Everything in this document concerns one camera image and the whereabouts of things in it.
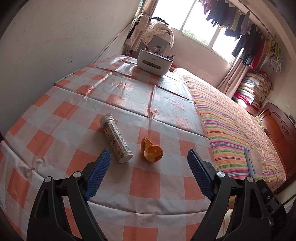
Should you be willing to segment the white tube patterned label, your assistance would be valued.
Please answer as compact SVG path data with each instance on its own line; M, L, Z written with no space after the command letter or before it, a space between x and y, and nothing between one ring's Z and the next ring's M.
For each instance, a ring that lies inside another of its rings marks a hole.
M113 116L108 113L102 116L99 122L119 163L129 161L133 153L121 135Z

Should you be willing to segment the orange peel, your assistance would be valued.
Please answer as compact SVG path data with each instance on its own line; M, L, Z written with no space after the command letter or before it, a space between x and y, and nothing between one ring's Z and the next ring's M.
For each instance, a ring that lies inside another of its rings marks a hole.
M141 141L141 154L150 163L158 162L163 157L163 149L154 145L147 137Z

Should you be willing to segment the cream plastic trash bin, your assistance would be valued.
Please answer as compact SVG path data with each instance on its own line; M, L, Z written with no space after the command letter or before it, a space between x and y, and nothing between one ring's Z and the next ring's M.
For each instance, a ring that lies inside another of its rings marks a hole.
M221 228L217 234L217 238L220 238L222 236L224 236L227 232L227 228L229 226L230 220L231 220L231 215L233 213L233 209L229 209L227 210L226 214L224 215L224 219L222 221L222 225Z

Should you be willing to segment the white blue box on bed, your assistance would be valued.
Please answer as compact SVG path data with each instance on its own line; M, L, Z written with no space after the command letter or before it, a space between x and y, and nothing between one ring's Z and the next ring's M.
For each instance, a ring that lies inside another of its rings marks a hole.
M263 166L260 154L256 147L253 149L244 148L244 155L247 163L248 173L253 178L263 173Z

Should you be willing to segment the striped colourful bedspread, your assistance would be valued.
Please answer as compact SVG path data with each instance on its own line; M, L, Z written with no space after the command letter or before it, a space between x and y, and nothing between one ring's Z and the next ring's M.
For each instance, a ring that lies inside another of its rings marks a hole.
M174 72L185 81L203 121L217 170L236 179L248 176L244 148L257 149L263 179L274 191L287 179L281 160L258 121L218 89L184 68Z

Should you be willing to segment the checkered orange white tablecloth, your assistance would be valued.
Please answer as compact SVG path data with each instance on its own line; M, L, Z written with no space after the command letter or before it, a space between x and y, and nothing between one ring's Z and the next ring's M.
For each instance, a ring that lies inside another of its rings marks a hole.
M13 124L1 142L1 209L22 237L47 176L62 179L95 161L110 144L99 123L111 114L133 158L116 157L89 206L109 240L189 240L209 200L187 163L195 149L214 157L185 81L140 70L114 56L57 82ZM150 163L141 154L147 137L163 149Z

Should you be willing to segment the red wooden headboard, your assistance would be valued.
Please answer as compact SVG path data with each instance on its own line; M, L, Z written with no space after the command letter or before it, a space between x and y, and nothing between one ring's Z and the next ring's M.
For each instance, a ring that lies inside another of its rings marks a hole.
M295 126L276 105L268 102L259 119L267 129L267 135L274 145L287 178L295 173Z

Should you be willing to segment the pink curtain right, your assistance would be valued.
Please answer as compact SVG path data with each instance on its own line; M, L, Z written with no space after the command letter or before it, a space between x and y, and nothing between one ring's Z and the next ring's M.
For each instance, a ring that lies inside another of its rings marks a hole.
M217 89L227 97L232 98L248 70L249 66L245 65L243 60L239 58L218 85Z

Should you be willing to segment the stack of folded quilts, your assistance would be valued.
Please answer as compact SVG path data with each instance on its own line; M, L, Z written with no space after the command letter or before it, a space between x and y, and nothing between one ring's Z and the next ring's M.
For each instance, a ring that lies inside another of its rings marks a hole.
M252 116L256 116L263 101L273 90L273 84L264 71L248 71L235 91L232 100Z

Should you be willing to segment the white desk organizer box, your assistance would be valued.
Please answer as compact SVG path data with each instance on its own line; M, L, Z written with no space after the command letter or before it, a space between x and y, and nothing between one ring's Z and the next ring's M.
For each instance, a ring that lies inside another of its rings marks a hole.
M137 58L137 66L140 69L158 76L166 75L172 64L173 57L166 57L145 49L140 49Z

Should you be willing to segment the hanging dark clothes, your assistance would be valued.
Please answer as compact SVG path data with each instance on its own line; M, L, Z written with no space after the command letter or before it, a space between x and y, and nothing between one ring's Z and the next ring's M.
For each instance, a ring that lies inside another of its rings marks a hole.
M232 51L233 57L239 57L242 63L255 69L265 55L269 56L269 68L281 73L281 64L284 61L282 51L275 40L264 37L258 26L250 20L249 10L243 13L232 6L229 1L200 1L207 15L206 20L213 26L225 28L224 35L238 40Z

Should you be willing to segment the grey fan heater with cloth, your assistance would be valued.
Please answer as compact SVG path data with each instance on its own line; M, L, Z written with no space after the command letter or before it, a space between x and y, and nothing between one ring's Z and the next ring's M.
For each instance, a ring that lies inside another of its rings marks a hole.
M142 36L142 42L149 49L160 47L162 53L167 52L174 45L174 34L167 22L159 17L152 17L151 23Z

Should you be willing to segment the window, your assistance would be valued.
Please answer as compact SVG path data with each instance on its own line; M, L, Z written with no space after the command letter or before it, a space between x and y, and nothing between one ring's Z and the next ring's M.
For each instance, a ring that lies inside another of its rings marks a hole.
M201 43L204 47L217 53L220 57L232 64L232 56L238 40L226 36L226 28L213 25L206 20L207 14L199 1L158 1L153 16L166 21L178 33Z

